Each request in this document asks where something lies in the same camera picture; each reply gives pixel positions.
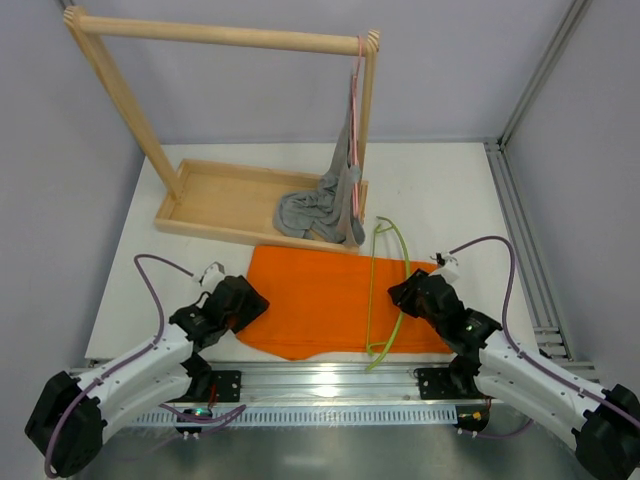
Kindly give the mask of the orange trousers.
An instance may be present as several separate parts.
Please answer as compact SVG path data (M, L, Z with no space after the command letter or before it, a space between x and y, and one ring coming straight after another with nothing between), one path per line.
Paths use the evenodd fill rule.
M434 265L411 262L411 273ZM352 254L258 246L247 279L268 310L238 333L240 342L289 361L328 353L365 352L370 258ZM401 260L376 258L371 340L385 342L399 309L388 289L404 279ZM405 316L393 354L448 354L422 319Z

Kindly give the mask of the green plastic hanger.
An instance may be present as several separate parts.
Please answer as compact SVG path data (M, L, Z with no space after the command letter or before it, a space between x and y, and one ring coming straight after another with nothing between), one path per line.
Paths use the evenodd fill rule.
M405 314L400 312L394 324L394 327L385 342L373 342L371 340L372 326L373 326L373 307L374 307L374 285L375 285L375 271L376 271L376 245L378 238L386 233L393 232L399 241L403 264L404 264L404 279L408 279L410 271L410 256L406 241L400 232L397 225L388 217L377 216L376 226L373 230L373 238L370 251L370 278L369 278L369 296L367 306L367 320L366 320L366 334L365 334L365 352L372 361L366 366L365 371L373 371L389 354L392 346L394 345L400 328L402 326Z

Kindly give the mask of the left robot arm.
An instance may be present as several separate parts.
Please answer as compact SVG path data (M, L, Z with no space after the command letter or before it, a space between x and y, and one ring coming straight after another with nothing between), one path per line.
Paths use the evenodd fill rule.
M226 276L196 302L161 316L157 333L130 352L81 375L61 371L51 377L25 427L44 456L46 477L75 475L119 430L156 406L209 432L233 422L242 407L209 417L172 404L209 394L214 372L201 351L227 332L240 332L268 307L245 277Z

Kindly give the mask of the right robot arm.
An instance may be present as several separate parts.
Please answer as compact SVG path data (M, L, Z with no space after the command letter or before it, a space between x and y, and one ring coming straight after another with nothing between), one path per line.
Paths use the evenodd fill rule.
M596 479L628 479L638 469L639 398L630 389L606 389L519 345L505 326L465 306L436 273L416 270L388 293L453 351L448 383L458 393L510 405L573 449Z

